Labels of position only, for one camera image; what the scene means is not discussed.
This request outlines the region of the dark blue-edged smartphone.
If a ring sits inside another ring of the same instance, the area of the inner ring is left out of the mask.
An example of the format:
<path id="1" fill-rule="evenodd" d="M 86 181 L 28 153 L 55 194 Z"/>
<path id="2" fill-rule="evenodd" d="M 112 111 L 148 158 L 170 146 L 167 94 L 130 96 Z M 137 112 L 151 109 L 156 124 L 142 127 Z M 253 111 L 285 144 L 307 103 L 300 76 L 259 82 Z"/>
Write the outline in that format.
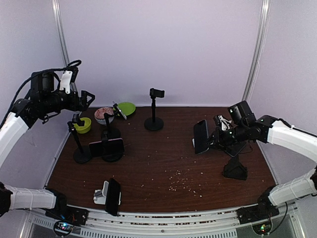
<path id="1" fill-rule="evenodd" d="M 228 154 L 231 157 L 237 156 L 244 148 L 246 145 L 232 145 L 228 146 L 225 149 L 225 153 Z"/>

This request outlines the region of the black round-base phone stand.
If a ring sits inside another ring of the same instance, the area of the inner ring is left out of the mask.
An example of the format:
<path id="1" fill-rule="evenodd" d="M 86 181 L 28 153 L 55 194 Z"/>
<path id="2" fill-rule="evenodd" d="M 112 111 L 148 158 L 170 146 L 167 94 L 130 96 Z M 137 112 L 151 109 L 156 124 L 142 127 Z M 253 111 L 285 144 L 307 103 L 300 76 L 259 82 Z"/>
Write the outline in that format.
<path id="1" fill-rule="evenodd" d="M 152 100 L 152 117 L 147 118 L 144 122 L 144 127 L 150 131 L 158 131 L 163 128 L 164 122 L 161 118 L 156 116 L 156 98 L 163 98 L 165 94 L 164 90 L 158 90 L 155 88 L 150 89 L 150 98 Z"/>

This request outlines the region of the black round-base tall stand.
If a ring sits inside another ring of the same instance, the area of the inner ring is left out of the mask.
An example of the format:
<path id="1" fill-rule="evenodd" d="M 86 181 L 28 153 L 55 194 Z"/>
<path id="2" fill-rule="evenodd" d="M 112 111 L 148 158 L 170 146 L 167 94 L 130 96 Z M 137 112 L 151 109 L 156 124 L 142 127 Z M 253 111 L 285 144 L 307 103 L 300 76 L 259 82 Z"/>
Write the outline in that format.
<path id="1" fill-rule="evenodd" d="M 68 131 L 73 136 L 77 149 L 73 152 L 73 159 L 78 164 L 84 164 L 87 163 L 92 159 L 91 152 L 89 149 L 89 146 L 82 146 L 78 137 L 77 130 L 75 128 L 75 124 L 79 126 L 84 126 L 85 122 L 79 119 L 79 114 L 74 114 L 72 117 L 72 120 L 67 122 L 68 125 Z"/>

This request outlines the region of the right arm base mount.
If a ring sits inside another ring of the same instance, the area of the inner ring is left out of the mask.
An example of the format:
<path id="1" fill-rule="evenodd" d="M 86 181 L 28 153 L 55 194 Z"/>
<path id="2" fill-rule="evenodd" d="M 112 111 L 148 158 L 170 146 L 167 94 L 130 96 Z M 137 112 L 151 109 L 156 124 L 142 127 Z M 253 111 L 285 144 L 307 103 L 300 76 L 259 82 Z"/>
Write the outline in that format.
<path id="1" fill-rule="evenodd" d="M 278 208 L 272 205 L 268 195 L 261 195 L 257 205 L 242 207 L 236 212 L 241 225 L 255 223 L 253 231 L 261 236 L 270 235 L 273 232 L 272 218 L 279 215 Z"/>

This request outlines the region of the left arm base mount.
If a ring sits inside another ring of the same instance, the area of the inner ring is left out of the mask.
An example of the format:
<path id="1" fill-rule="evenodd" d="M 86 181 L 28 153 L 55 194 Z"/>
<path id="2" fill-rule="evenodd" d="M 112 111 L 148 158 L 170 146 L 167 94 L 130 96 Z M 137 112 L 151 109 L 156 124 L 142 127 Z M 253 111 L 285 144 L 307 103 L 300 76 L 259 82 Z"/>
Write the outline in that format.
<path id="1" fill-rule="evenodd" d="M 67 206 L 64 214 L 56 209 L 44 209 L 45 215 L 54 218 L 53 231 L 58 237 L 70 235 L 75 228 L 86 224 L 89 211 L 82 208 Z"/>

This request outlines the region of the black phone teal edge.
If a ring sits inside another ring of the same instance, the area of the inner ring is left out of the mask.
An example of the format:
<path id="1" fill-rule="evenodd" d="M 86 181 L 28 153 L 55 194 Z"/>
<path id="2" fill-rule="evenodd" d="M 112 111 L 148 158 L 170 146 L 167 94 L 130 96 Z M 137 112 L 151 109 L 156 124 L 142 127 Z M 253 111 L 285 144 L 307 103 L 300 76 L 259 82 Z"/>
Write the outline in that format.
<path id="1" fill-rule="evenodd" d="M 204 119 L 196 123 L 193 127 L 193 131 L 195 154 L 199 155 L 205 153 L 209 149 L 207 121 Z"/>

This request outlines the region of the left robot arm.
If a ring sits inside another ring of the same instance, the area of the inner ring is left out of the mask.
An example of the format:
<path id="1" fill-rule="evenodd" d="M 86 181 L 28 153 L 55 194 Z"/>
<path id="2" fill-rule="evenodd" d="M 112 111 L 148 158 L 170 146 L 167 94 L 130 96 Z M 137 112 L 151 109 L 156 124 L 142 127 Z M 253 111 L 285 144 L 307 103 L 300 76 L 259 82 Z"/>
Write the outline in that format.
<path id="1" fill-rule="evenodd" d="M 17 141 L 31 129 L 37 120 L 47 123 L 62 110 L 84 112 L 95 95 L 83 90 L 72 91 L 78 69 L 63 68 L 62 77 L 57 69 L 33 72 L 27 82 L 30 90 L 22 99 L 13 98 L 5 118 L 0 124 L 0 162 L 4 163 Z M 66 196 L 51 189 L 27 189 L 0 185 L 0 214 L 16 209 L 50 209 L 60 220 L 71 216 Z"/>

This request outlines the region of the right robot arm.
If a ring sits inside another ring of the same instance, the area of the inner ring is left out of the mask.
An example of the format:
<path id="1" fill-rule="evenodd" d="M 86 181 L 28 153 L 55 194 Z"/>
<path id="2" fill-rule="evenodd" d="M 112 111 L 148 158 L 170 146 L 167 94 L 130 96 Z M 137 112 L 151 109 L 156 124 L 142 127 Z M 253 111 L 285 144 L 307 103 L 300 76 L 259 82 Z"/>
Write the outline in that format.
<path id="1" fill-rule="evenodd" d="M 281 118 L 264 115 L 257 119 L 247 101 L 241 101 L 228 108 L 231 116 L 227 120 L 221 115 L 214 117 L 216 124 L 212 134 L 208 134 L 206 120 L 197 123 L 199 131 L 195 133 L 195 153 L 209 148 L 226 150 L 229 146 L 244 141 L 260 141 L 278 145 L 317 160 L 317 136 L 301 130 Z M 306 174 L 287 183 L 268 188 L 258 199 L 254 215 L 264 219 L 273 211 L 273 206 L 300 199 L 317 193 L 317 170 L 313 168 Z"/>

